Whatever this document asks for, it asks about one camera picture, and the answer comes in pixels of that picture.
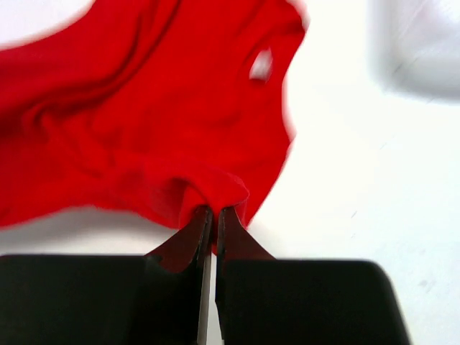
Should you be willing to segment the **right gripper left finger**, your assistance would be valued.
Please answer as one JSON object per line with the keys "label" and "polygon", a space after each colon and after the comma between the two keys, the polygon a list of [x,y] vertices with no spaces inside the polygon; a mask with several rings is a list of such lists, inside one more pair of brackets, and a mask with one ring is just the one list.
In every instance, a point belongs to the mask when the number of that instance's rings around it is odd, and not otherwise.
{"label": "right gripper left finger", "polygon": [[213,214],[145,255],[1,257],[3,344],[204,344]]}

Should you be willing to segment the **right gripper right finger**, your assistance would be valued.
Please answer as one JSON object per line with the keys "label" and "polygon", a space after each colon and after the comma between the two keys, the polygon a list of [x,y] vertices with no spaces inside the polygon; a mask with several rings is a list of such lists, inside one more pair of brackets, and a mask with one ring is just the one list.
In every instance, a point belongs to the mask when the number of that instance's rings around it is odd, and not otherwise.
{"label": "right gripper right finger", "polygon": [[376,263],[276,259],[236,211],[218,219],[216,295],[225,344],[408,344],[390,280]]}

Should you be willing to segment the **red t-shirt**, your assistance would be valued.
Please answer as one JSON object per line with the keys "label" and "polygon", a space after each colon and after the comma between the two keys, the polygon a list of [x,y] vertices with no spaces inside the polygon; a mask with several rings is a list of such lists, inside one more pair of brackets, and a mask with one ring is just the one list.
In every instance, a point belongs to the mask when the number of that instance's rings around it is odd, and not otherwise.
{"label": "red t-shirt", "polygon": [[248,225],[293,131],[296,1],[95,1],[1,51],[1,226],[69,208],[180,229],[199,206]]}

